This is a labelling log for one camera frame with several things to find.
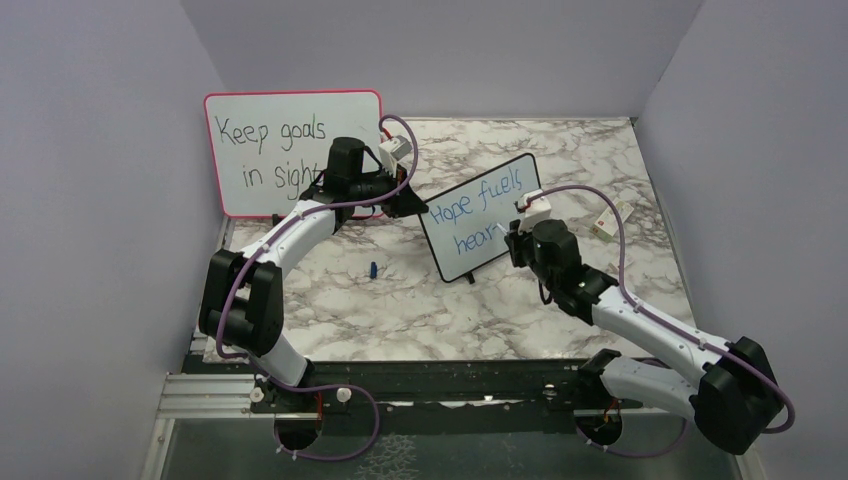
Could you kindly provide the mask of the black framed whiteboard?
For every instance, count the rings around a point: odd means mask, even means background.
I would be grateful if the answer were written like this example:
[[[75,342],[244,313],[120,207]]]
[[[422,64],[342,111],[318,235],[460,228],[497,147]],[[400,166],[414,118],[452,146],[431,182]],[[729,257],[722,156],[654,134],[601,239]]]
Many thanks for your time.
[[[525,153],[426,201],[419,221],[442,281],[456,281],[508,252],[496,226],[519,218],[515,202],[541,188],[537,162]]]

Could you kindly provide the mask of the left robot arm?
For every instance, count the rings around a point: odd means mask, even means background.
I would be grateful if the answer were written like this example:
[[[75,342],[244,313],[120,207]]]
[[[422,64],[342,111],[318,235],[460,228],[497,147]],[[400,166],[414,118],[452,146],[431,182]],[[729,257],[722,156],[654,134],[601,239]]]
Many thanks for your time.
[[[427,212],[412,190],[412,168],[401,160],[418,154],[403,136],[371,150],[351,137],[333,140],[326,168],[300,195],[293,210],[259,240],[210,259],[199,311],[199,331],[232,357],[252,361],[278,381],[276,396],[298,411],[313,401],[309,360],[283,333],[283,283],[319,243],[337,233],[359,207],[376,206],[390,218]]]

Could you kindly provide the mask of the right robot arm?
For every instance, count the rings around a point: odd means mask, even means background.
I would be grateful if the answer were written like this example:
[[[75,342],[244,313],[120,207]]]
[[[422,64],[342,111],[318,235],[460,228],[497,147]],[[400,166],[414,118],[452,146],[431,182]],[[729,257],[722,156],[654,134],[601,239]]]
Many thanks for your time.
[[[576,236],[561,220],[523,230],[509,223],[504,238],[511,262],[530,269],[544,304],[617,334],[664,363],[642,366],[605,350],[584,365],[579,398],[600,407],[613,397],[631,399],[695,424],[717,448],[742,455],[786,407],[764,348],[697,330],[649,311],[618,280],[582,262]]]

